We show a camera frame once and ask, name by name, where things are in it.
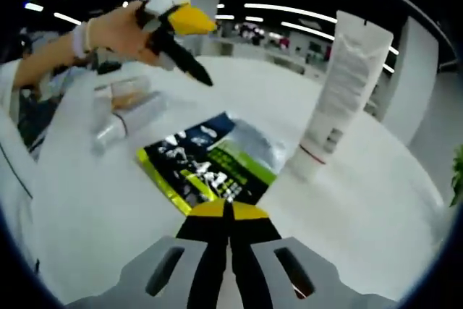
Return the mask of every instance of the human hand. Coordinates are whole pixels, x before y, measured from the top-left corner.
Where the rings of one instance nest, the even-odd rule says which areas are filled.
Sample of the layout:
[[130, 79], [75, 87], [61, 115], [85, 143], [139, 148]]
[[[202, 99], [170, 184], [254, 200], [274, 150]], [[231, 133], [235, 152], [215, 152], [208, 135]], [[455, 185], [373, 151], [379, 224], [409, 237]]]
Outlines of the human hand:
[[90, 26], [90, 47], [109, 48], [124, 57], [157, 65], [158, 57], [145, 47], [150, 33], [143, 32], [135, 19], [141, 5], [141, 1], [133, 1], [95, 18]]

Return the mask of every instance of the human arm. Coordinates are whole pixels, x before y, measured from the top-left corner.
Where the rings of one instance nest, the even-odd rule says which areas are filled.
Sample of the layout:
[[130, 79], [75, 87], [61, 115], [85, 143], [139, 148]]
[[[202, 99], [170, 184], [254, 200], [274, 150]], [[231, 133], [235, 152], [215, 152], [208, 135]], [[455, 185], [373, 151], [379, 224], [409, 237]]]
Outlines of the human arm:
[[[141, 4], [141, 1], [133, 1], [125, 8], [120, 7], [93, 19], [86, 28], [89, 30], [90, 48], [110, 48], [121, 56], [156, 65], [157, 56], [145, 47], [149, 33], [143, 32], [135, 19], [135, 12]], [[72, 33], [67, 33], [23, 59], [14, 77], [14, 88], [35, 85], [52, 69], [72, 65], [75, 60], [72, 40]]]

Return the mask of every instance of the white round table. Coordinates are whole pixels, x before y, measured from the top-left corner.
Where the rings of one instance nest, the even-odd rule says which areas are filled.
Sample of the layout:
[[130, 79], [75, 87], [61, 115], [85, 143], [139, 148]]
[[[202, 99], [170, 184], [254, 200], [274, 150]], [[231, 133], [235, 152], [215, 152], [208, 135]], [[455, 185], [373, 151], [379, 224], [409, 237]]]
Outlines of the white round table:
[[[64, 303], [99, 295], [135, 256], [160, 237], [175, 235], [184, 217], [136, 164], [135, 151], [230, 111], [297, 152], [259, 202], [282, 237], [295, 236], [332, 262], [352, 289], [400, 299], [434, 255], [433, 233], [443, 209], [416, 159], [362, 112], [331, 161], [307, 182], [292, 167], [304, 165], [297, 145], [321, 86], [267, 62], [199, 60], [213, 88], [178, 70], [133, 62], [102, 77], [89, 73], [68, 90], [39, 160], [46, 190], [34, 200], [48, 288]], [[137, 75], [151, 76], [153, 89], [171, 97], [168, 111], [104, 156], [93, 155], [93, 89]], [[236, 292], [223, 291], [221, 301], [239, 308]]]

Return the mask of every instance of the black and green package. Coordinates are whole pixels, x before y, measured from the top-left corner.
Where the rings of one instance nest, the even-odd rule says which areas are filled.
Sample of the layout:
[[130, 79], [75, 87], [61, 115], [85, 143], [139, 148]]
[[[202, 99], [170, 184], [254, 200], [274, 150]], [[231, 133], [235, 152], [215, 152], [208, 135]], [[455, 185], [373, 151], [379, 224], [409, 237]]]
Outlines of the black and green package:
[[245, 121], [222, 113], [140, 149], [137, 157], [187, 215], [217, 198], [256, 204], [283, 167], [286, 151]]

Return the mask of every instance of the red stripe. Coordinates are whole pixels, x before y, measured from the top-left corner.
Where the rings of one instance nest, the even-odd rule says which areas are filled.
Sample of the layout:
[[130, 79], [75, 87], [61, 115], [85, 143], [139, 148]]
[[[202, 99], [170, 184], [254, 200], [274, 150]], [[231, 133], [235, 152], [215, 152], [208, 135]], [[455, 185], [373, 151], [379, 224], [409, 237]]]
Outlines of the red stripe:
[[326, 164], [326, 163], [323, 162], [321, 159], [319, 159], [317, 156], [315, 156], [314, 154], [310, 153], [308, 149], [303, 148], [301, 144], [299, 144], [299, 147], [300, 147], [307, 155], [309, 155], [310, 157], [312, 157], [313, 159], [315, 159], [318, 163], [320, 163], [320, 164]]

